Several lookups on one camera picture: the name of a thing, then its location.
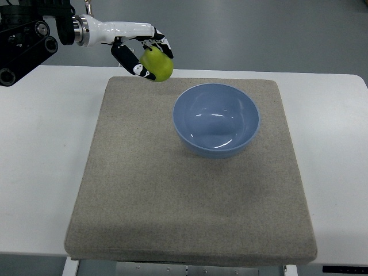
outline fabric mat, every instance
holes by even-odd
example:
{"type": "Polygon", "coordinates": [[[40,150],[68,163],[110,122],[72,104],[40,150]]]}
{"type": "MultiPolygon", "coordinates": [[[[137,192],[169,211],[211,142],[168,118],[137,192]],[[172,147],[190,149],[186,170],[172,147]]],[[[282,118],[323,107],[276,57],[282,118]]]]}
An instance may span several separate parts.
{"type": "Polygon", "coordinates": [[[306,264],[317,247],[277,84],[110,79],[65,239],[73,259],[206,266],[306,264]],[[186,89],[246,92],[261,126],[240,154],[199,157],[172,119],[186,89]]]}

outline white table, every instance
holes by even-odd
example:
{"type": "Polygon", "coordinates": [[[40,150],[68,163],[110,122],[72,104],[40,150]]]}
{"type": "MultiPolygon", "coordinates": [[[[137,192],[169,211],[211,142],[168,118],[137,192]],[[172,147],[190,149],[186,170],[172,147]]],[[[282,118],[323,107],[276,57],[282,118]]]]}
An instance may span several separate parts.
{"type": "MultiPolygon", "coordinates": [[[[0,87],[0,253],[64,255],[108,79],[122,68],[40,66],[0,87]]],[[[315,264],[368,265],[368,89],[355,75],[175,70],[279,86],[315,230],[315,264]]]]}

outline blue bowl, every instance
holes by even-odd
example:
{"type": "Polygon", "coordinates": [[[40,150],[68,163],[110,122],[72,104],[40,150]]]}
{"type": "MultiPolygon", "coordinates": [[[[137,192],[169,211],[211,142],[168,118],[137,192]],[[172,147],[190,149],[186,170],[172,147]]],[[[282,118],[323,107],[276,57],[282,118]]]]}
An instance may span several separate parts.
{"type": "Polygon", "coordinates": [[[183,92],[172,110],[184,144],[206,158],[228,158],[256,136],[260,115],[254,101],[239,89],[205,83],[183,92]]]}

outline gray floor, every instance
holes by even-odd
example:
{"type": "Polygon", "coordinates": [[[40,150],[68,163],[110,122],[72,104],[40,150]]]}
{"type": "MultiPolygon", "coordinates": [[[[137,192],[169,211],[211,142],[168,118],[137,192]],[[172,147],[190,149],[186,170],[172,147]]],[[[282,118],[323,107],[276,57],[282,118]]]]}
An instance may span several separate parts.
{"type": "MultiPolygon", "coordinates": [[[[71,3],[77,14],[85,12],[84,1],[71,3]]],[[[92,4],[100,21],[156,26],[167,36],[178,69],[355,74],[368,83],[368,6],[363,0],[108,0],[92,4]]],[[[54,21],[47,22],[57,37],[54,21]]],[[[128,46],[137,56],[143,52],[137,41],[129,41],[128,46]]],[[[76,44],[60,45],[44,64],[118,66],[109,46],[76,44]]],[[[0,255],[0,276],[62,275],[64,258],[52,258],[0,255]]],[[[277,267],[268,269],[263,268],[260,275],[280,272],[277,267]]],[[[298,269],[300,275],[322,275],[321,266],[298,269]]],[[[117,272],[121,270],[121,264],[116,269],[116,263],[84,261],[79,275],[108,275],[108,271],[122,275],[117,272]]]]}
{"type": "Polygon", "coordinates": [[[80,263],[78,276],[283,276],[283,268],[211,267],[182,264],[126,263],[86,260],[80,263]]]}

